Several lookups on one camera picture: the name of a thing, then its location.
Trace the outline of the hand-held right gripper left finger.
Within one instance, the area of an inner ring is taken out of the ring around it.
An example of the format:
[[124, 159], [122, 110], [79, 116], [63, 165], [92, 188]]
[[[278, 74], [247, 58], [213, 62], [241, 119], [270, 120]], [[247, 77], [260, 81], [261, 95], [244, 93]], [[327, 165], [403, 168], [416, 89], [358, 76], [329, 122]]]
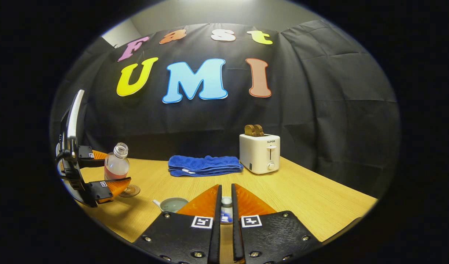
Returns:
[[204, 191], [180, 209], [163, 209], [134, 245], [176, 264], [218, 264], [222, 186]]

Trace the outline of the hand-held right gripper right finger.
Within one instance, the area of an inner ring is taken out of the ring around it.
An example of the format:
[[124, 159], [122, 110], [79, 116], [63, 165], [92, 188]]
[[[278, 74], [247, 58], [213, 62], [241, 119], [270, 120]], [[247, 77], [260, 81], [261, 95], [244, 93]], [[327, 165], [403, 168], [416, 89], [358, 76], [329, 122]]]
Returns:
[[239, 184], [232, 184], [231, 197], [235, 262], [283, 264], [322, 247], [293, 212], [277, 212]]

